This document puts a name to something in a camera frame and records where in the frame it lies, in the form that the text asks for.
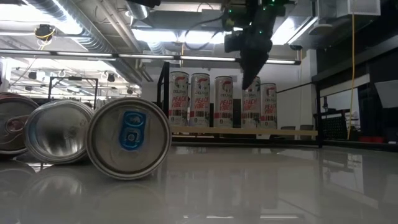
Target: blue pull tab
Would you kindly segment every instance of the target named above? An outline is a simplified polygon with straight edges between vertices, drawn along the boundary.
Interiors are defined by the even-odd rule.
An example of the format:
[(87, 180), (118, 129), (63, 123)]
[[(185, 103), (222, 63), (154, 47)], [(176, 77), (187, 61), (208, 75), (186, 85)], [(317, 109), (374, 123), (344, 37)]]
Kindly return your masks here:
[(146, 115), (136, 111), (127, 111), (123, 115), (119, 142), (127, 151), (138, 150), (144, 142)]

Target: wooden shelf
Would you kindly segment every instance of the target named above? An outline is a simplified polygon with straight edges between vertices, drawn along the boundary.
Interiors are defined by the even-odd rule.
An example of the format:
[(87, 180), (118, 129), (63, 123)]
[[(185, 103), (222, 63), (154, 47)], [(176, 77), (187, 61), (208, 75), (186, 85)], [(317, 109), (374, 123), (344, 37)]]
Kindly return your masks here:
[(281, 129), (242, 129), (242, 128), (198, 128), (172, 126), (173, 133), (208, 133), (208, 134), (279, 134), (317, 136), (318, 131), (281, 130)]

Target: white can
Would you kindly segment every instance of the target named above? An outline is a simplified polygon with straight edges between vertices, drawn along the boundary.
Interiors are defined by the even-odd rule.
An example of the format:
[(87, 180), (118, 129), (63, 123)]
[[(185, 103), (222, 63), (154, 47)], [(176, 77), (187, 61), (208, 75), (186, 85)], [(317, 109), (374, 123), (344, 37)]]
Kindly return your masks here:
[(219, 76), (215, 79), (216, 100), (214, 112), (214, 127), (233, 127), (233, 80), (229, 76)]
[(185, 72), (170, 72), (169, 123), (171, 126), (186, 126), (188, 123), (189, 75)]
[(191, 77), (191, 108), (189, 125), (208, 127), (210, 123), (210, 76), (195, 73)]
[(261, 81), (255, 77), (253, 83), (242, 92), (242, 128), (259, 128), (261, 112)]
[(277, 129), (276, 84), (261, 84), (261, 127)]

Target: standing can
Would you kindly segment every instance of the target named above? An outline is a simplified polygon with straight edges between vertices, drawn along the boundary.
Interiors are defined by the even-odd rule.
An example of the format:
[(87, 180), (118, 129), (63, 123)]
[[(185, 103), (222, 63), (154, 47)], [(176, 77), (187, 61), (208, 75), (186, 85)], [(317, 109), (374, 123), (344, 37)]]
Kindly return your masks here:
[(233, 127), (233, 80), (229, 76), (219, 76), (215, 79), (216, 99), (214, 127)]
[(26, 121), (26, 148), (49, 164), (84, 160), (85, 134), (93, 114), (90, 107), (74, 100), (57, 100), (38, 107)]
[(210, 124), (210, 76), (195, 73), (191, 77), (190, 126), (208, 127)]
[(87, 153), (104, 174), (133, 180), (151, 174), (172, 140), (163, 111), (142, 98), (119, 98), (101, 107), (90, 122)]
[(276, 84), (261, 84), (261, 127), (277, 129)]
[(186, 126), (188, 123), (188, 85), (187, 73), (170, 73), (169, 123), (171, 126)]
[(38, 107), (28, 97), (0, 93), (0, 158), (26, 152), (23, 129), (28, 116)]
[(242, 128), (259, 128), (261, 112), (261, 81), (255, 77), (253, 83), (242, 94)]

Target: glossy floor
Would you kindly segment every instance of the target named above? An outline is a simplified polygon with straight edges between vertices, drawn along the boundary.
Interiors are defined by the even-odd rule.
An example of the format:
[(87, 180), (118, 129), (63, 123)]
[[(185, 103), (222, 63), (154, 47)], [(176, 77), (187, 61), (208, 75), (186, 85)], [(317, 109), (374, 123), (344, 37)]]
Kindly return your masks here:
[(1, 162), (0, 223), (398, 223), (397, 191), (398, 153), (174, 147), (132, 182)]

